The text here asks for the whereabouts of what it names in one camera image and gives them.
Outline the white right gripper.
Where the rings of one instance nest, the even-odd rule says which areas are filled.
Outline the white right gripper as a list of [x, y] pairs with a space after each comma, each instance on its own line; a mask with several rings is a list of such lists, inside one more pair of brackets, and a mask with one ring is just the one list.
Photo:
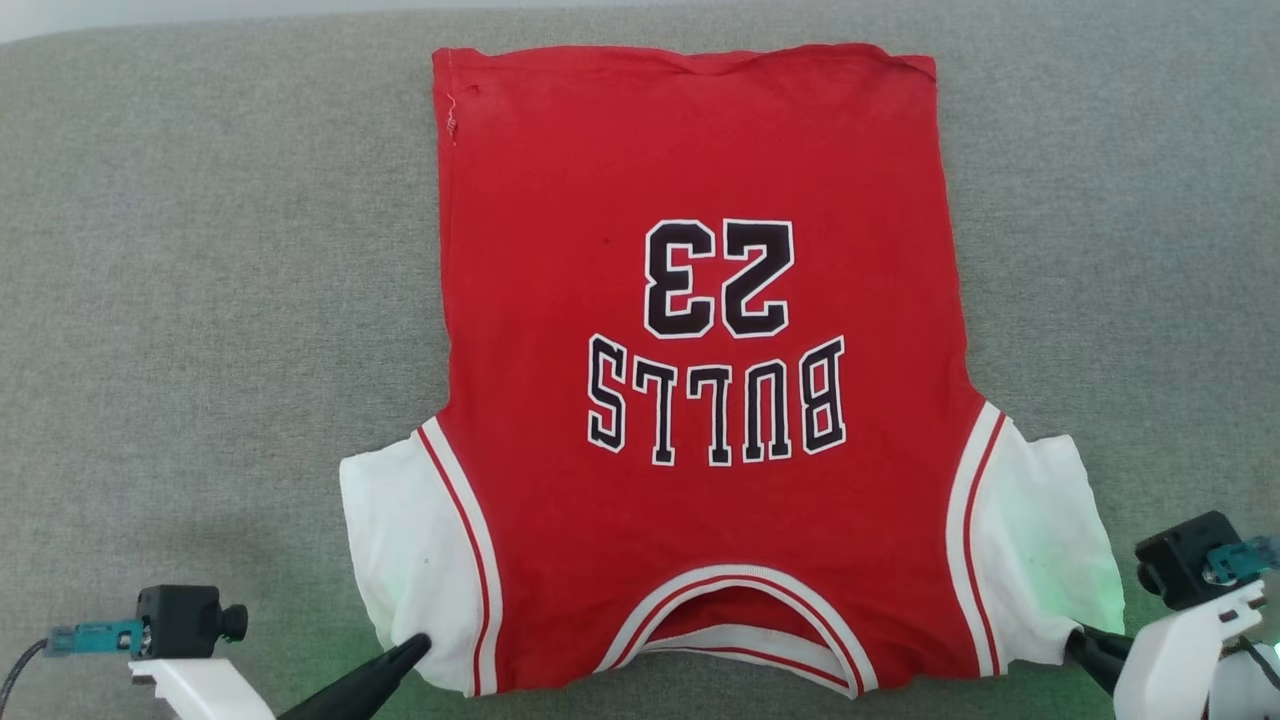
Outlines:
[[1247, 638], [1266, 603], [1257, 580], [1152, 623], [1135, 639], [1080, 625], [1065, 651], [1114, 697], [1116, 719], [1266, 719], [1268, 644]]

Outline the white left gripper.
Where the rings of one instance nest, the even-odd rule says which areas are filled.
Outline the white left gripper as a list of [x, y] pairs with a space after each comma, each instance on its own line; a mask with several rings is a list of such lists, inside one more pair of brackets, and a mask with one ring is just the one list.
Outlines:
[[[425, 633], [371, 659], [284, 711], [279, 719], [372, 719], [433, 647]], [[227, 659], [129, 662], [132, 682], [147, 685], [178, 719], [274, 719], [266, 701]]]

